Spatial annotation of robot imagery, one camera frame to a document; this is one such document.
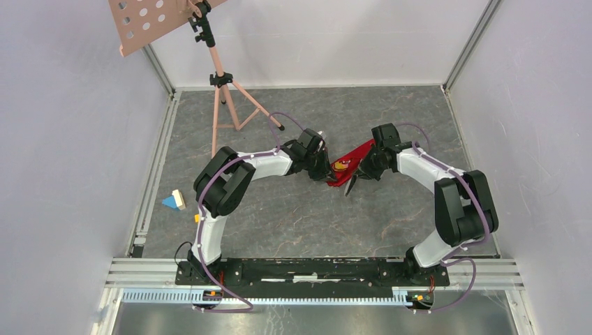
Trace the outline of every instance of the red fabric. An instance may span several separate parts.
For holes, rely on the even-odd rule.
[[[337,181],[328,181],[327,184],[329,186],[340,187],[341,185],[346,183],[348,180],[350,180],[352,174],[356,171],[357,166],[360,164],[362,159],[364,159],[364,157],[366,157],[366,155],[370,151],[370,148],[372,148],[373,144],[374,144],[374,140],[369,140],[368,142],[355,148],[349,154],[341,157],[337,161],[334,161],[333,164],[331,164],[331,168],[333,169],[333,171],[335,171],[335,175],[337,176]],[[348,167],[345,171],[336,171],[335,170],[336,169],[335,163],[348,162],[348,161],[349,161],[349,164],[348,164]]]

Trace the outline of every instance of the pink perforated panel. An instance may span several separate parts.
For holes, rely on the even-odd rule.
[[[122,56],[144,47],[187,23],[187,0],[108,0],[121,40]],[[213,7],[226,0],[208,0]]]

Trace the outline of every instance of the white wall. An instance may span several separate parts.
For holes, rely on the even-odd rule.
[[[225,69],[244,86],[441,84],[487,0],[228,0],[209,14]],[[188,24],[153,43],[177,87],[214,66]]]
[[[592,3],[504,1],[452,88],[541,334],[588,334]]]
[[[88,334],[166,94],[106,0],[0,10],[0,334]]]

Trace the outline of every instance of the tripod leg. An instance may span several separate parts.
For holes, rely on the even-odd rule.
[[[216,154],[216,139],[218,137],[218,106],[220,105],[220,89],[214,91],[214,125],[212,126],[212,158]]]
[[[230,96],[230,90],[228,85],[224,85],[221,87],[222,93],[224,94],[224,98],[228,103],[228,109],[230,110],[230,116],[232,117],[232,122],[235,124],[235,129],[239,130],[240,123],[239,117],[237,116],[237,110],[235,108],[235,103],[232,101],[232,96]]]
[[[247,99],[249,99],[254,105],[255,107],[259,108],[261,110],[261,112],[263,112],[263,114],[267,115],[267,117],[269,117],[269,112],[267,110],[265,110],[265,108],[263,108],[263,106],[261,104],[259,104],[257,102],[257,100],[255,100],[254,97],[252,97],[245,89],[242,88],[242,86],[240,86],[240,84],[238,82],[236,82],[236,80],[232,81],[232,84],[244,95],[246,96]],[[276,124],[276,126],[279,128],[280,131],[284,130],[284,126],[282,124],[279,123],[279,121],[277,121],[274,117],[271,117],[272,122]]]

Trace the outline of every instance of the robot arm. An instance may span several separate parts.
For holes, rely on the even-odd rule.
[[[191,248],[192,253],[197,255],[198,245],[201,243],[205,265],[220,258],[221,240],[228,215],[238,207],[251,181],[270,176],[287,176],[302,170],[308,171],[313,180],[334,180],[324,140],[317,132],[306,129],[297,140],[287,142],[279,151],[273,149],[243,153],[229,147],[221,148],[193,183],[193,189],[197,193],[196,200],[199,201],[205,186],[224,165],[244,156],[250,158],[231,165],[225,171],[226,176],[220,176],[205,195],[205,213],[200,212],[200,217],[205,218],[200,222],[204,225],[202,240],[198,241],[196,236]]]
[[[465,172],[455,167],[444,170],[423,158],[425,151],[421,148],[413,148],[411,142],[401,142],[392,124],[373,128],[372,134],[375,145],[360,162],[356,178],[380,180],[382,173],[391,169],[413,178],[434,194],[436,229],[407,251],[405,262],[411,274],[437,267],[455,248],[484,236],[483,224],[475,206],[479,205],[483,210],[489,231],[497,230],[496,210],[487,178],[481,171]],[[469,185],[479,204],[470,201],[455,175]]]

